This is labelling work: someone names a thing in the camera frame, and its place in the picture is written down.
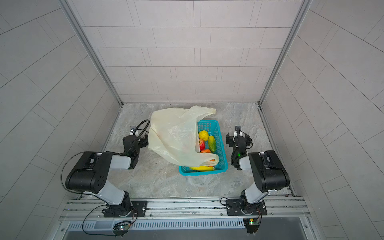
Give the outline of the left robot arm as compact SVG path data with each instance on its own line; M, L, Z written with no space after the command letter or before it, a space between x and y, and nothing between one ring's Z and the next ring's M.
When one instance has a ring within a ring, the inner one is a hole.
M139 162L140 150L149 143L147 128L149 120L132 126L130 134L123 138L123 153L91 152L82 153L78 162L65 180L66 190L94 196L106 204L102 210L105 218L144 217L147 201L132 201L127 191L118 189L108 181L110 170L133 170Z

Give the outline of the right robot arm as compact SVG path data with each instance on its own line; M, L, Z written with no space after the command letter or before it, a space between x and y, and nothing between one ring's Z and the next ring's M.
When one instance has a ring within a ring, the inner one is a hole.
M251 170L253 182L243 190L238 200L226 200L229 216L265 216L264 198L272 191L290 185L289 175L274 150L248 152L253 146L251 137L235 126L231 136L226 135L226 144L233 148L231 165L239 171Z

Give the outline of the right circuit board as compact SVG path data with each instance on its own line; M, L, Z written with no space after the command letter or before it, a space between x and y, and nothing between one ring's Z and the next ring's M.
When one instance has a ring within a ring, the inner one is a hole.
M243 219L243 222L248 234L255 234L261 225L259 219Z

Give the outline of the cream plastic bag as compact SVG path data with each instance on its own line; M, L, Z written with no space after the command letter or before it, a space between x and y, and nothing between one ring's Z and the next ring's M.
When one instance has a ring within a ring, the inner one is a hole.
M219 156L201 153L198 140L198 121L214 114L216 109L199 106L153 112L150 119L149 150L182 167L216 166Z

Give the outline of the teal plastic basket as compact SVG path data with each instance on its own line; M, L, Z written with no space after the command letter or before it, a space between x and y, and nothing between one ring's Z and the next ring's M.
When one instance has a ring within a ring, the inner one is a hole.
M212 171L195 171L189 167L179 167L179 172L182 176L203 176L224 173L228 169L228 161L225 153L225 147L222 139L222 134L219 122L216 120L201 120L197 123L198 130L207 131L210 136L214 136L216 140L216 151L214 154L218 155L219 162L214 166Z

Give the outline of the yellow banana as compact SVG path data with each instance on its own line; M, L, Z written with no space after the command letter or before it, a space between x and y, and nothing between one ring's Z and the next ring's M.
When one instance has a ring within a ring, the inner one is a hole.
M202 166L202 167L190 167L190 169L193 171L198 171L198 172L209 172L209 171L214 171L215 167L214 166Z

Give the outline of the circuit board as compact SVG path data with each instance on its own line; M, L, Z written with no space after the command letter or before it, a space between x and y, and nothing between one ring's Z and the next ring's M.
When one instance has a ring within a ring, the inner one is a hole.
M113 227L113 233L115 236L123 236L125 235L131 227L131 221L122 221L116 223Z
M259 219L243 219L243 222L248 234L255 234L261 225Z

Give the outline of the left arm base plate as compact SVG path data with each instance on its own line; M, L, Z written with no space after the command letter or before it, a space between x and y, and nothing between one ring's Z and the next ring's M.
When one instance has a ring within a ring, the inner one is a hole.
M144 217L147 201L123 201L119 205L108 205L102 210L104 218Z

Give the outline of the green papaya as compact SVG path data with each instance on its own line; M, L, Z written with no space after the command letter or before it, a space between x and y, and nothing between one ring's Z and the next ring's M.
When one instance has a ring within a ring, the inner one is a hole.
M217 150L217 144L216 144L216 139L214 136L209 136L208 138L208 144L209 144L209 150L212 153L215 153Z

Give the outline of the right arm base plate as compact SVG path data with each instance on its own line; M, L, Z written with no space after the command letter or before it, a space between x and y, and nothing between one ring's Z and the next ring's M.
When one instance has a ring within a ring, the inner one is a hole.
M225 204L228 216L266 216L268 214L264 201L249 204L245 199L226 199L222 204Z

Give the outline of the yellow lemon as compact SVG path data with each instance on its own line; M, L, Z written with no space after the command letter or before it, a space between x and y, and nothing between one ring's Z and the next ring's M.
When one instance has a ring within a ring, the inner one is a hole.
M199 132L199 139L203 140L204 142L208 141L209 136L209 133L205 130Z

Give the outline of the left circuit board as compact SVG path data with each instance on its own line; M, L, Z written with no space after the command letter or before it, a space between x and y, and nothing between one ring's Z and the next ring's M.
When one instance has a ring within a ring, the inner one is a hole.
M116 223L113 227L113 233L115 236L123 236L125 235L131 227L131 221L122 221Z

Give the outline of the red apple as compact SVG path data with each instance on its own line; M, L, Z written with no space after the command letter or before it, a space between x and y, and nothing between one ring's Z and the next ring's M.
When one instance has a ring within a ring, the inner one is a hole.
M200 148L200 152L206 149L206 143L203 139L199 139L199 148Z

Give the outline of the aluminium mounting rail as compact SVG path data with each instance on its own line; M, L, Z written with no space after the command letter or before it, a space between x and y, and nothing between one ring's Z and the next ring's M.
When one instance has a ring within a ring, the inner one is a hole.
M170 198L170 199L135 199L132 201L147 201L147 210L144 217L138 220L163 219L224 219L224 218L257 218L258 216L228 216L225 204L226 199L235 197L209 198ZM262 218L283 217L310 217L310 211L302 197L264 198L268 214ZM104 203L98 200L72 200L65 205L59 216L60 221L80 221L86 216L87 220L131 220L127 218L104 218L102 210Z

